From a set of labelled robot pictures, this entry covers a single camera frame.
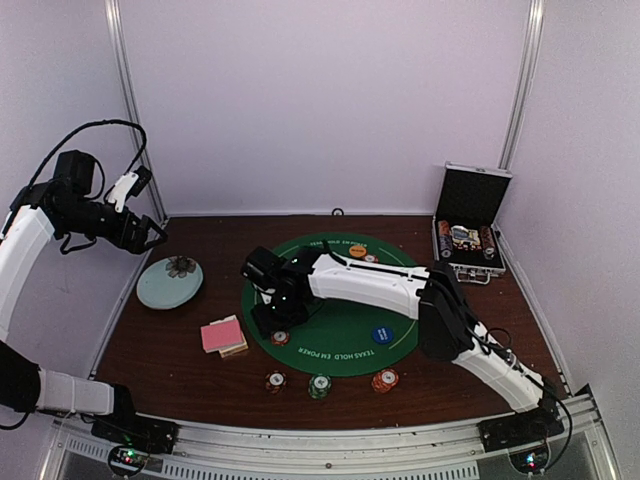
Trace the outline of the orange big blind button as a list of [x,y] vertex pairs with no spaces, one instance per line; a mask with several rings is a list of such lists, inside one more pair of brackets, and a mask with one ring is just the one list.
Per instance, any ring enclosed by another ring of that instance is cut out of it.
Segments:
[[367,249],[360,244],[354,244],[349,247],[349,254],[354,258],[363,258],[367,255]]

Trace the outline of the green chip stack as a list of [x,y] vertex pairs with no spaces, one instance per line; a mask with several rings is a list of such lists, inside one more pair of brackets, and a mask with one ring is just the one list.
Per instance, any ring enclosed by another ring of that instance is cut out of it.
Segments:
[[309,380],[308,394],[312,399],[320,400],[328,396],[331,387],[332,380],[330,376],[316,374]]

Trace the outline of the orange chip stack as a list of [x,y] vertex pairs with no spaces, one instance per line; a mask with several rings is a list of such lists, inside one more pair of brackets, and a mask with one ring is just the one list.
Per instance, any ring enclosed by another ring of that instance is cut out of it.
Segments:
[[374,392],[384,394],[391,391],[398,383],[398,373],[394,369],[386,368],[372,377],[371,387]]

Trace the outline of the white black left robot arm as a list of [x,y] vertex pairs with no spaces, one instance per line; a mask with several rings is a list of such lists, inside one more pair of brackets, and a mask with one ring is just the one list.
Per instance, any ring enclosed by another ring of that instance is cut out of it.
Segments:
[[43,369],[7,344],[18,297],[51,240],[62,240],[65,254],[103,238],[134,255],[167,241],[154,220],[135,215],[124,202],[123,196],[112,203],[87,200],[59,181],[25,187],[14,200],[1,234],[1,404],[24,415],[40,410],[105,417],[111,434],[133,444],[144,424],[127,387]]

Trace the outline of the blue small blind button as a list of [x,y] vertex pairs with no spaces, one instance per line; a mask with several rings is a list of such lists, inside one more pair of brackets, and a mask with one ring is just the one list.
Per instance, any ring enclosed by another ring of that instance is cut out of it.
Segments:
[[372,340],[378,345],[389,345],[395,338],[394,331],[387,326],[378,326],[371,331]]

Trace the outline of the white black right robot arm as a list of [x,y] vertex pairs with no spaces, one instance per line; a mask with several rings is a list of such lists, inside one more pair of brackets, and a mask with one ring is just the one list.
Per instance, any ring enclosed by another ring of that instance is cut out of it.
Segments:
[[564,429],[553,385],[494,338],[444,262],[431,268],[371,263],[328,246],[305,246],[285,258],[258,247],[241,274],[263,296],[251,315],[264,337],[305,323],[316,299],[382,308],[416,322],[418,345],[428,358],[464,368],[501,395],[515,412],[512,430],[519,440]]

